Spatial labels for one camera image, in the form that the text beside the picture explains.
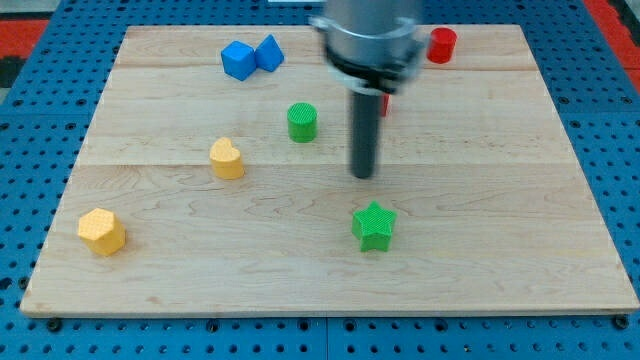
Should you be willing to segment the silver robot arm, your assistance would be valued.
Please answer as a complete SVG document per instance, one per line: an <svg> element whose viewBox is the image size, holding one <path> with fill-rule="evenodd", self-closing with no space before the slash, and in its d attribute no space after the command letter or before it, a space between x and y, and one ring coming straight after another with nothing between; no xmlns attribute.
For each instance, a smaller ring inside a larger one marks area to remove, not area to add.
<svg viewBox="0 0 640 360"><path fill-rule="evenodd" d="M321 35L330 73L363 95L394 94L412 80L428 37L417 0L327 0L309 19Z"/></svg>

